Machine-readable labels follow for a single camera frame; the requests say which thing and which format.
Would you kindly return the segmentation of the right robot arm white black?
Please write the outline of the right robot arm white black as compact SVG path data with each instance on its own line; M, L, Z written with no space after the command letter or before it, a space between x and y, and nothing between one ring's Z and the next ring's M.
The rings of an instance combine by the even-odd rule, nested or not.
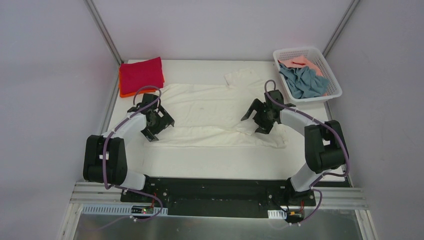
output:
M252 117L256 133L267 135L274 124L283 124L304 137L305 164L288 179L283 192L284 200L296 205L324 176L334 175L332 171L342 165L350 166L341 125L336 120L322 122L293 104L285 104L279 90L266 91L264 97L265 101L254 99L241 120Z

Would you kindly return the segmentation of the cream white t shirt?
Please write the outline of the cream white t shirt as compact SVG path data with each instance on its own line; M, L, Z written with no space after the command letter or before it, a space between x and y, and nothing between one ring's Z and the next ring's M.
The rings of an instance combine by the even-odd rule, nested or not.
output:
M173 83L162 89L161 105L174 119L146 148L285 148L286 128L275 123L269 134L256 132L252 118L241 120L255 99L265 100L265 80L252 68L224 75L225 85Z

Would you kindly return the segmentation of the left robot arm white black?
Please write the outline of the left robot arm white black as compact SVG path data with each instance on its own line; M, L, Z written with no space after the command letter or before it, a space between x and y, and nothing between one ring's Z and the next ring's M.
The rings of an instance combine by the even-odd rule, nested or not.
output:
M156 142L157 135L174 124L158 95L143 94L141 102L127 110L124 119L115 127L87 138L82 173L84 180L103 183L107 189L113 186L133 189L134 197L140 202L149 201L153 189L145 184L145 174L129 170L126 146L139 135L149 142Z

